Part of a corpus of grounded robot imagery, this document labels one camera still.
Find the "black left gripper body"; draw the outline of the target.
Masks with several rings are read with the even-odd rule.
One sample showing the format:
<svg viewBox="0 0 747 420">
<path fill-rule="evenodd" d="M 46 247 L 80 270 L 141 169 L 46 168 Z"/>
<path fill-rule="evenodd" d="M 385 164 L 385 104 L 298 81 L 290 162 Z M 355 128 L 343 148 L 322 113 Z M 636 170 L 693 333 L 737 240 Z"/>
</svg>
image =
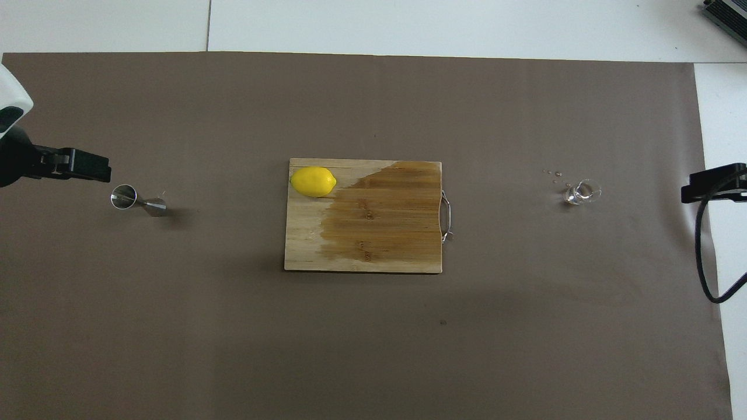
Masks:
<svg viewBox="0 0 747 420">
<path fill-rule="evenodd" d="M 43 153 L 30 141 L 26 131 L 12 127 L 1 144 L 1 188 L 16 183 L 20 178 L 42 179 L 38 166 Z"/>
</svg>

